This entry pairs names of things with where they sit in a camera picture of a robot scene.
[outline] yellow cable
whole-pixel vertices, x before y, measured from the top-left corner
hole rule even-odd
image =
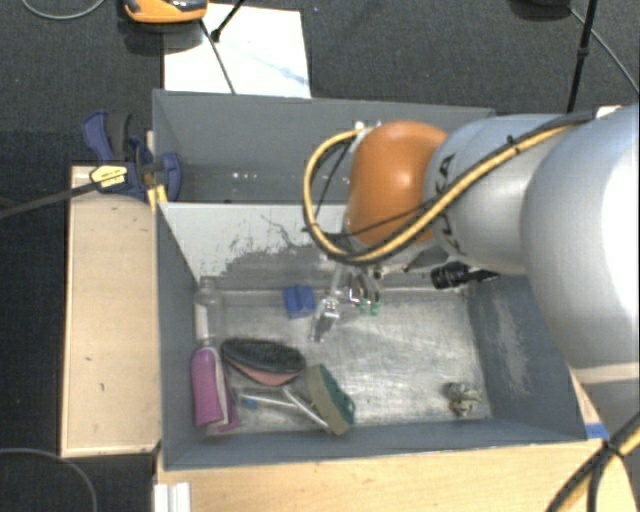
[[[312,174],[316,164],[318,163],[318,160],[330,147],[336,144],[339,144],[340,142],[343,142],[345,140],[352,139],[363,130],[364,128],[349,130],[349,131],[334,135],[333,137],[324,141],[320,146],[318,146],[318,149],[314,151],[313,155],[311,155],[311,158],[309,159],[309,162],[307,163],[307,166],[305,167],[305,171],[304,171],[304,180],[302,184],[302,200],[304,204],[305,214],[307,216],[307,219],[309,220],[309,228],[313,231],[317,240],[324,247],[326,247],[330,252],[333,252],[334,254],[346,255],[348,253],[343,249],[340,249],[338,246],[332,244],[331,241],[324,235],[324,232],[320,229],[320,227],[318,226],[318,223],[316,222],[316,217],[313,213],[313,203],[311,199]]]
[[[582,480],[578,485],[575,486],[570,494],[567,495],[567,497],[558,507],[557,512],[568,512],[569,510],[571,510],[573,506],[578,502],[578,500],[587,493],[590,484],[591,475],[588,475],[584,480]]]
[[[622,443],[618,450],[622,455],[629,455],[633,450],[640,446],[640,427],[636,428],[629,438]]]
[[[468,173],[464,178],[462,178],[458,183],[455,184],[450,190],[448,190],[442,197],[438,199],[438,201],[423,213],[418,220],[416,220],[412,225],[410,225],[406,230],[397,235],[396,237],[389,240],[387,243],[382,245],[381,247],[367,252],[361,256],[355,256],[352,261],[354,263],[368,263],[371,262],[381,256],[385,256],[390,252],[396,250],[402,244],[411,240],[413,237],[417,236],[420,231],[426,228],[430,222],[432,222],[438,215],[442,213],[442,211],[447,208],[453,201],[455,201],[461,194],[463,194],[471,185],[473,185],[478,179],[482,178],[486,174],[493,171],[495,168],[499,167],[503,163],[511,160],[513,157],[518,155],[519,153],[526,151],[527,149],[544,142],[545,140],[557,135],[558,133],[566,130],[569,126],[560,126],[558,128],[552,128],[545,132],[539,133],[530,137],[519,144],[509,147],[504,150],[502,153],[499,153],[491,160],[484,162],[479,165],[476,169]],[[311,200],[311,182],[312,182],[312,173],[313,170],[320,159],[320,157],[333,145],[343,142],[347,139],[353,138],[362,130],[350,130],[346,132],[339,133],[330,139],[327,139],[324,143],[322,143],[318,149],[313,153],[307,166],[305,168],[304,182],[303,182],[303,203],[304,209],[309,221],[309,227],[313,231],[317,241],[330,253],[337,255],[348,255],[349,253],[344,249],[333,244],[324,234],[324,232],[320,229],[316,222],[315,215],[313,213],[313,204]]]

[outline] black cable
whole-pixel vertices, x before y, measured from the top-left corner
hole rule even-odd
[[[98,512],[98,496],[96,495],[96,489],[91,483],[91,479],[75,462],[72,462],[68,459],[63,459],[55,453],[46,452],[44,450],[37,450],[34,448],[0,448],[0,456],[2,455],[34,455],[36,457],[44,457],[46,459],[50,459],[56,463],[66,464],[80,476],[84,484],[87,486],[89,494],[91,495],[91,510],[93,512]]]
[[[36,199],[34,201],[28,201],[26,203],[11,206],[5,210],[0,211],[0,220],[13,217],[14,215],[19,215],[21,213],[29,212],[31,210],[36,210],[38,208],[42,208],[43,206],[48,206],[60,201],[66,201],[67,199],[72,199],[88,192],[92,192],[95,189],[95,183],[87,183],[80,187],[63,190],[62,192],[51,194],[50,196],[41,197],[40,199]]]
[[[574,11],[571,7],[569,7],[569,12],[583,25],[585,24],[585,20],[584,18],[582,18],[576,11]],[[622,72],[622,74],[624,75],[624,77],[627,79],[627,81],[631,84],[631,87],[633,87],[633,90],[635,91],[635,93],[640,96],[640,89],[638,88],[638,85],[635,83],[635,81],[633,80],[633,78],[631,77],[631,73],[629,73],[629,71],[627,71],[627,68],[625,68],[624,64],[622,64],[622,61],[618,58],[618,56],[613,52],[613,50],[609,47],[609,45],[607,45],[607,43],[604,42],[604,39],[602,39],[602,37],[600,36],[600,34],[598,34],[595,30],[591,30],[591,33],[593,34],[593,37],[596,41],[598,41],[598,43],[600,44],[600,46],[602,47],[602,49],[609,55],[609,57],[611,57],[611,59],[613,60],[613,62],[615,63],[616,66],[618,66],[618,68],[620,69],[620,71]]]
[[[402,213],[399,213],[397,215],[394,215],[393,217],[387,217],[384,220],[380,220],[378,222],[375,222],[373,224],[369,224],[368,226],[365,226],[364,228],[360,228],[357,231],[350,231],[349,233],[332,233],[331,234],[331,238],[332,240],[337,240],[340,238],[349,238],[352,236],[357,236],[357,235],[361,235],[362,233],[366,233],[367,231],[371,231],[373,229],[379,228],[380,226],[384,226],[385,224],[389,224],[390,222],[393,222],[394,220],[399,220],[402,219],[404,217],[406,217],[407,215],[411,215],[412,213],[416,213],[418,211],[423,211],[427,205],[429,205],[430,203],[432,203],[432,201],[424,201],[422,203],[420,203],[417,206],[414,206],[413,208],[411,208],[410,210],[404,211]]]
[[[320,208],[322,207],[322,203],[324,203],[324,198],[326,197],[327,191],[329,190],[329,185],[331,184],[331,180],[333,180],[333,177],[335,176],[336,171],[338,170],[338,167],[340,167],[340,164],[344,160],[344,157],[346,156],[347,151],[349,151],[349,144],[344,144],[342,153],[340,153],[340,156],[338,156],[335,163],[333,164],[333,167],[331,168],[331,171],[327,175],[327,181],[325,182],[324,188],[322,189],[322,193],[320,194],[320,199],[318,199],[318,205],[316,206],[316,213],[314,214],[315,217],[318,217],[318,213],[320,213]]]
[[[587,478],[591,477],[589,483],[589,495],[587,498],[588,512],[595,512],[598,487],[602,474],[607,464],[614,455],[619,455],[619,447],[622,446],[631,435],[637,434],[640,430],[640,412],[636,413],[600,450],[598,450],[589,460],[587,460],[569,480],[558,494],[553,498],[546,509],[546,512],[556,512],[561,509],[567,499],[574,493],[576,488]]]
[[[216,47],[216,41],[214,41],[214,39],[211,36],[211,34],[209,34],[209,31],[207,30],[207,26],[204,24],[204,21],[202,21],[202,20],[200,20],[200,28],[204,32],[204,36],[209,41],[209,44],[211,44],[211,48],[213,49],[213,53],[215,54],[216,59],[218,61],[218,64],[220,65],[220,69],[222,70],[222,75],[224,76],[225,82],[227,82],[227,87],[229,87],[229,91],[233,95],[238,94],[236,92],[235,88],[233,87],[233,83],[231,82],[231,78],[229,77],[229,73],[227,73],[227,68],[224,65],[224,62],[222,62],[222,57],[220,56],[220,52],[218,52],[218,48]]]
[[[91,14],[93,11],[95,11],[98,7],[100,7],[104,3],[104,0],[98,0],[95,4],[85,9],[84,11],[81,11],[75,14],[56,15],[56,14],[49,14],[46,12],[39,11],[38,9],[33,7],[30,3],[28,3],[27,0],[20,0],[20,1],[22,2],[22,5],[24,5],[32,14],[35,14],[40,18],[44,18],[45,20],[52,20],[52,21],[77,20],[78,18],[82,18],[87,14]]]
[[[598,506],[598,489],[600,487],[600,481],[602,475],[608,464],[613,460],[615,456],[624,458],[624,455],[620,453],[620,447],[624,442],[638,429],[640,429],[640,412],[633,416],[624,426],[605,443],[602,449],[602,455],[600,456],[598,463],[594,466],[591,472],[591,482],[589,482],[589,494],[587,495],[587,511],[596,512]]]
[[[497,155],[503,153],[504,151],[508,150],[511,146],[513,145],[517,145],[520,144],[522,142],[524,142],[527,139],[530,139],[532,137],[535,137],[543,132],[546,131],[550,131],[562,126],[569,126],[569,125],[575,125],[575,124],[582,124],[588,121],[591,121],[595,118],[595,111],[580,111],[580,112],[572,112],[569,114],[565,114],[562,116],[558,116],[554,119],[551,119],[550,121],[534,128],[533,130],[530,130],[529,132],[521,135],[518,138],[509,138],[507,140],[507,143],[500,146],[499,148],[497,148],[496,150],[492,151],[491,153],[489,153],[488,155],[486,155],[484,158],[482,158],[481,160],[479,160],[478,162],[476,162],[475,164],[473,164],[471,167],[467,168],[465,171],[463,171],[461,174],[459,174],[455,180],[453,180],[450,184],[447,185],[447,187],[445,187],[444,190],[442,190],[440,192],[440,196],[446,194],[449,190],[451,190],[453,187],[455,187],[461,180],[463,180],[469,173],[473,172],[477,167],[483,165],[484,163],[492,160],[493,158],[495,158]],[[346,139],[345,141],[343,141],[342,143],[344,144],[350,144],[351,141],[355,139],[355,136],[352,137],[351,139]],[[318,163],[316,164],[316,166],[312,169],[311,171],[311,180],[313,182],[313,179],[315,178],[315,176],[317,175],[317,172],[320,168],[320,162],[322,159],[318,160]],[[331,259],[337,261],[338,263],[343,263],[345,265],[357,265],[357,266],[368,266],[368,265],[372,265],[372,264],[377,264],[380,263],[392,256],[394,256],[395,254],[397,254],[398,252],[401,252],[402,250],[406,249],[409,245],[411,245],[417,238],[419,238],[423,232],[419,232],[417,233],[412,239],[407,240],[406,242],[404,242],[403,244],[400,244],[397,248],[395,248],[393,251],[390,251],[389,253],[383,255],[383,256],[379,256],[378,258],[372,259],[372,260],[367,260],[366,263],[356,263],[353,261],[354,258],[360,257],[360,256],[366,256],[368,253],[373,252],[377,249],[379,249],[380,247],[384,246],[387,244],[387,242],[390,239],[395,238],[396,236],[399,236],[401,233],[403,233],[405,230],[407,230],[409,227],[411,227],[421,216],[424,212],[426,212],[438,199],[438,197],[429,199],[427,201],[425,201],[424,203],[418,205],[417,207],[415,207],[415,209],[418,211],[418,213],[413,216],[411,219],[409,219],[407,222],[405,222],[402,226],[400,226],[398,229],[396,229],[392,234],[390,234],[388,237],[386,237],[384,240],[381,240],[380,242],[378,242],[377,244],[374,244],[373,246],[367,247],[363,250],[360,251],[356,251],[356,252],[351,252],[349,254],[343,255],[343,254],[335,254],[331,251],[328,251],[327,249],[325,249],[321,243],[319,243],[318,240],[315,239],[315,235],[313,233],[313,230],[310,229],[310,223],[309,223],[309,219],[306,215],[306,211],[304,212],[304,222],[307,228],[307,231],[309,232],[310,236],[314,239],[314,242],[316,242],[316,245],[318,245],[318,247],[325,252],[325,254],[327,254],[327,256],[329,256]],[[407,213],[403,213],[400,215],[400,217],[404,217],[406,216]],[[397,218],[388,218],[385,219],[383,221],[380,221],[384,224],[388,223],[388,222],[392,222],[392,220],[397,220]],[[374,227],[377,226],[367,226],[366,228],[364,228],[365,230],[370,230],[370,229],[374,229]],[[335,237],[335,238],[340,238],[343,237],[344,234],[343,233],[325,233],[326,236],[328,237]],[[352,233],[347,234],[346,236],[351,237],[353,236]]]
[[[580,38],[580,46],[578,48],[578,60],[576,61],[576,68],[573,72],[573,82],[571,83],[567,112],[573,112],[576,105],[584,60],[587,58],[587,55],[589,55],[589,38],[591,37],[591,30],[593,27],[593,20],[596,16],[597,5],[598,0],[589,0],[589,4],[587,5],[587,14],[585,16],[584,27],[582,28],[582,37]]]
[[[238,9],[240,9],[240,7],[242,7],[242,4],[245,3],[245,1],[246,0],[238,0],[236,2],[236,4],[233,6],[233,9],[231,9],[229,14],[227,14],[225,19],[222,20],[222,23],[220,23],[218,28],[211,31],[211,40],[214,43],[219,43],[220,42],[220,36],[222,35],[222,30],[224,29],[224,27],[227,26],[227,23],[229,23],[231,21],[231,19],[236,15],[236,13],[238,12]]]

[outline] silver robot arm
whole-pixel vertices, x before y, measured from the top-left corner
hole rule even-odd
[[[424,196],[508,137],[553,117],[499,117],[452,133],[429,164]],[[559,348],[609,429],[640,409],[638,105],[601,111],[507,162],[432,231],[454,259],[529,278]]]

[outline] wooden board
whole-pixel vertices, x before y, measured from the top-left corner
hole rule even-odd
[[[73,169],[73,186],[91,167]],[[160,439],[148,205],[92,192],[70,206],[60,450],[149,452]]]
[[[543,511],[598,441],[342,462],[165,473],[191,485],[191,510],[285,512]],[[621,465],[602,481],[599,510],[635,511]],[[584,510],[582,498],[571,510]]]

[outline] green sponge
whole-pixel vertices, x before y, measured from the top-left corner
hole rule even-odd
[[[341,436],[354,423],[356,405],[329,373],[324,365],[308,367],[304,372],[307,392],[319,416],[327,422],[329,429]]]

